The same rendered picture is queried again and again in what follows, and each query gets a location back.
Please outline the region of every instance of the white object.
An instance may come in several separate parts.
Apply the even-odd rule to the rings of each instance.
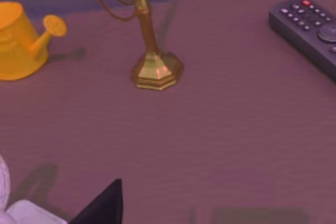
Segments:
[[[0,224],[67,224],[28,200],[20,200],[6,210],[10,184],[7,164],[0,155]]]

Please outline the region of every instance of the yellow watering can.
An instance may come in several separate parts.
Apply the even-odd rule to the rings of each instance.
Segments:
[[[47,61],[52,36],[67,32],[64,21],[47,15],[46,31],[39,37],[20,3],[0,2],[0,80],[11,81],[36,72]]]

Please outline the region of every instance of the brown tabletop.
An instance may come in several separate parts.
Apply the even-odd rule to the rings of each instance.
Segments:
[[[66,218],[120,177],[125,224],[186,223],[190,208],[209,223],[214,207],[287,207],[282,223],[334,223],[336,86],[271,32],[278,1],[155,5],[160,43],[185,64],[163,92],[130,82],[143,51],[136,21],[69,15],[50,63],[0,84],[14,198],[29,198],[40,173],[35,200]],[[317,1],[336,12],[335,0]]]

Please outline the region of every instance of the black remote control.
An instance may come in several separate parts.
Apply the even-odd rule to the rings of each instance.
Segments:
[[[288,0],[269,10],[271,28],[336,81],[336,18],[313,0]]]

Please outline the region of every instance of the table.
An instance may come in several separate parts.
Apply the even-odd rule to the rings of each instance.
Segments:
[[[68,15],[51,63],[0,84],[14,196],[43,174],[35,201],[74,216],[120,177],[125,224],[190,223],[191,209],[209,223],[214,207],[336,221],[336,87],[269,29],[277,1],[155,5],[160,43],[185,64],[163,92],[129,80],[143,51],[136,22]],[[336,12],[334,0],[316,1]]]

